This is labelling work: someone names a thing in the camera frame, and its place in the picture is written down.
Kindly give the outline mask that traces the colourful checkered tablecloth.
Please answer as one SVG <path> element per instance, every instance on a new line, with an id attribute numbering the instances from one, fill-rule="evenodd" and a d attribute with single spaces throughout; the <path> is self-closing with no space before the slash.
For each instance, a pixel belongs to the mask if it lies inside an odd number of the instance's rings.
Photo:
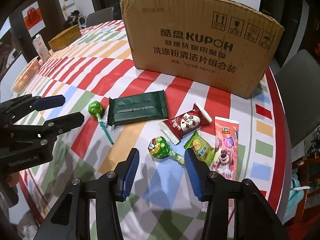
<path id="1" fill-rule="evenodd" d="M 132 148 L 140 152 L 135 183 L 127 200 L 118 204 L 125 239 L 199 239 L 205 219 L 204 204 L 194 196 L 184 166 L 171 158 L 152 159 L 150 141 L 162 135 L 157 120 L 110 127 L 111 139 L 89 115 L 88 105 L 163 90 L 169 115 L 178 116 L 199 103 L 210 116 L 238 121 L 236 178 L 254 181 L 284 217 L 290 189 L 286 156 L 290 148 L 285 116 L 274 76 L 268 70 L 253 96 L 243 99 L 201 83 L 140 70 L 134 66 L 122 21 L 111 21 L 82 31 L 67 48 L 44 63 L 24 94 L 63 95 L 61 107 L 33 112 L 19 121 L 41 125 L 46 120 L 81 112 L 84 124 L 58 137 L 51 162 L 20 173 L 20 187 L 38 223 L 42 223 L 73 178 L 88 181 L 115 168 Z"/>

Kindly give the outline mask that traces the red white candy packet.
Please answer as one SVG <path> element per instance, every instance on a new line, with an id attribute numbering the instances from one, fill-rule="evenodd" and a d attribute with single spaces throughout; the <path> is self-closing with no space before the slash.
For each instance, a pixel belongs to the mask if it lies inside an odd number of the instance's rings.
<path id="1" fill-rule="evenodd" d="M 209 126 L 211 122 L 208 112 L 199 103 L 194 103 L 192 110 L 160 122 L 159 127 L 177 145 L 185 135 L 201 126 Z"/>

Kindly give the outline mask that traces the pink bear lollipop packet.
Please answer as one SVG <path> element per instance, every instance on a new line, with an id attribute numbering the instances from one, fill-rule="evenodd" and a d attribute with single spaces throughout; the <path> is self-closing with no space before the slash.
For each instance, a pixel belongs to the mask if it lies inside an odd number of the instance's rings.
<path id="1" fill-rule="evenodd" d="M 213 171 L 230 180 L 236 180 L 238 132 L 238 121 L 220 116 L 215 117 L 215 157 L 212 167 Z"/>

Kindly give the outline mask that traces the green wrapped cartoon lollipop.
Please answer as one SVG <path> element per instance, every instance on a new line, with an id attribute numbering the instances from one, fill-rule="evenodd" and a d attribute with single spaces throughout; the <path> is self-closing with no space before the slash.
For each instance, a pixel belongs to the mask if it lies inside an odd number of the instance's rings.
<path id="1" fill-rule="evenodd" d="M 176 153 L 171 149 L 167 141 L 162 137 L 153 138 L 148 145 L 149 154 L 156 159 L 164 159 L 171 157 L 179 164 L 184 165 L 184 156 Z"/>

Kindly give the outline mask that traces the orange fruit basket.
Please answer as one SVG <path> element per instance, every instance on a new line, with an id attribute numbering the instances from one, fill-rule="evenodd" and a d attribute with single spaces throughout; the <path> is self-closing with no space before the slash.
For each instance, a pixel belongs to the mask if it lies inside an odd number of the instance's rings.
<path id="1" fill-rule="evenodd" d="M 33 58 L 20 72 L 15 82 L 12 84 L 11 91 L 19 94 L 31 82 L 34 76 L 40 69 L 40 64 L 37 57 Z"/>

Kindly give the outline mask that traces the brown cardboard box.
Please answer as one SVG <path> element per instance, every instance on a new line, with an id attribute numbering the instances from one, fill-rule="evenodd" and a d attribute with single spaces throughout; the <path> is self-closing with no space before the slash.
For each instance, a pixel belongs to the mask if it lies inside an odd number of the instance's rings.
<path id="1" fill-rule="evenodd" d="M 249 98 L 284 27 L 230 0 L 121 0 L 135 67 Z"/>

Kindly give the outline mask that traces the green yellow candy packet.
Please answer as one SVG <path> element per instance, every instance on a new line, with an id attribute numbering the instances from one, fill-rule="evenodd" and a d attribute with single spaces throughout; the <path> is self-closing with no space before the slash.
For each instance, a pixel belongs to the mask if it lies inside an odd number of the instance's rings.
<path id="1" fill-rule="evenodd" d="M 213 148 L 206 140 L 195 131 L 188 141 L 184 144 L 184 149 L 191 148 L 197 159 L 206 163 L 208 166 L 212 163 L 215 156 L 215 148 Z"/>

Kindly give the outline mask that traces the dark green snack packet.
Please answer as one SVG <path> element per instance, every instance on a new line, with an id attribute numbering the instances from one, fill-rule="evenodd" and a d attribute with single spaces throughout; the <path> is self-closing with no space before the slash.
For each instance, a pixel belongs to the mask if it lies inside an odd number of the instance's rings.
<path id="1" fill-rule="evenodd" d="M 169 117 L 165 91 L 109 98 L 108 126 L 121 126 Z"/>

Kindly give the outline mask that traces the white orange carton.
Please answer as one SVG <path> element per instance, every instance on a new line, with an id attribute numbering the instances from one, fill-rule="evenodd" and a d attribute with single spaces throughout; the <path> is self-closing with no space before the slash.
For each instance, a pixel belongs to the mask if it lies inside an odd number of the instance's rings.
<path id="1" fill-rule="evenodd" d="M 35 38 L 33 39 L 33 46 L 35 50 L 37 51 L 40 59 L 43 62 L 46 62 L 51 57 L 50 52 L 40 34 L 37 34 Z"/>

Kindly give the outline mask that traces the grey chair right side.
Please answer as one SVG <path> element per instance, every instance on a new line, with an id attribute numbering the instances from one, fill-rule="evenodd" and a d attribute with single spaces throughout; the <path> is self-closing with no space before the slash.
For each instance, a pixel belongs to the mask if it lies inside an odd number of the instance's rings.
<path id="1" fill-rule="evenodd" d="M 291 147 L 319 125 L 319 63 L 305 49 L 299 51 L 275 75 Z"/>

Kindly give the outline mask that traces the woven yellow box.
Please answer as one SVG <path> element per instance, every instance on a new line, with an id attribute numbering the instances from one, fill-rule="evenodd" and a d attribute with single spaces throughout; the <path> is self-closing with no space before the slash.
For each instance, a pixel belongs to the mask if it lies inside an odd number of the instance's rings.
<path id="1" fill-rule="evenodd" d="M 66 48 L 75 40 L 81 37 L 81 32 L 78 25 L 74 25 L 52 38 L 48 44 L 52 51 L 58 51 Z"/>

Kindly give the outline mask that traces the red fu door poster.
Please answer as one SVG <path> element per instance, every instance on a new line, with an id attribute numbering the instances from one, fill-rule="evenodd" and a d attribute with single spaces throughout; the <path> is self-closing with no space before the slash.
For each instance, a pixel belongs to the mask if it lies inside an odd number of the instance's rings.
<path id="1" fill-rule="evenodd" d="M 22 16 L 31 37 L 36 36 L 46 27 L 37 1 L 22 10 Z"/>

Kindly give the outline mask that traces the grey chair behind table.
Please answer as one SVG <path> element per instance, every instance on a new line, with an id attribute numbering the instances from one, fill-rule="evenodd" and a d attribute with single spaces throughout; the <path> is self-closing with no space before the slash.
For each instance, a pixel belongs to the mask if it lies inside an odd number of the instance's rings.
<path id="1" fill-rule="evenodd" d="M 101 9 L 87 16 L 86 27 L 114 20 L 114 7 Z"/>

